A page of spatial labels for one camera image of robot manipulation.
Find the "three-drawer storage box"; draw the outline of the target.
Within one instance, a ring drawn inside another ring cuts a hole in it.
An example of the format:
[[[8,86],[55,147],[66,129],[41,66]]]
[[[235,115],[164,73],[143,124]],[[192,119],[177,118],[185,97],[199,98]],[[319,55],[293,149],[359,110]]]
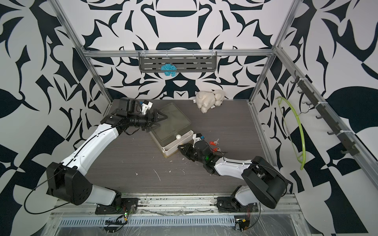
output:
[[[168,116],[167,120],[159,122],[160,127],[150,132],[152,140],[159,151],[182,135],[192,130],[191,121],[174,103],[169,103],[160,109]]]

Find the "keys with red tag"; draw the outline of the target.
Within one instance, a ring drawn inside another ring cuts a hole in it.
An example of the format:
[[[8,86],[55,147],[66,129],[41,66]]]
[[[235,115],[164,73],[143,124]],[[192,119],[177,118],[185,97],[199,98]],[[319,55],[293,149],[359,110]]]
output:
[[[210,141],[209,144],[210,144],[210,147],[211,147],[213,152],[221,151],[220,148],[218,147],[219,139],[217,139],[215,141]]]

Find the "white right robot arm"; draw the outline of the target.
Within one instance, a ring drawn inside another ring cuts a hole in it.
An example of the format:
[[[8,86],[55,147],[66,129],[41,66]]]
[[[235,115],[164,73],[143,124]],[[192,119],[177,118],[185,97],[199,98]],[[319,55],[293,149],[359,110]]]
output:
[[[250,204],[262,204],[275,209],[286,194],[288,181],[261,156],[252,160],[235,160],[213,151],[204,140],[178,146],[180,153],[193,162],[202,163],[211,175],[229,176],[244,180],[229,197],[219,197],[217,208],[223,212],[246,210]]]

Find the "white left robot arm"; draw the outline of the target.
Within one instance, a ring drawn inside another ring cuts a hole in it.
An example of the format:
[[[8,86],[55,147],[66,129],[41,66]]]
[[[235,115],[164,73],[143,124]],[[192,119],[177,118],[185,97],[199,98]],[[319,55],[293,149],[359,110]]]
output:
[[[53,162],[47,167],[47,194],[76,206],[97,204],[105,207],[107,213],[121,212],[125,209],[121,193],[90,183],[86,174],[105,148],[129,127],[150,132],[167,118],[158,109],[144,114],[117,109],[107,115],[74,153],[60,163]]]

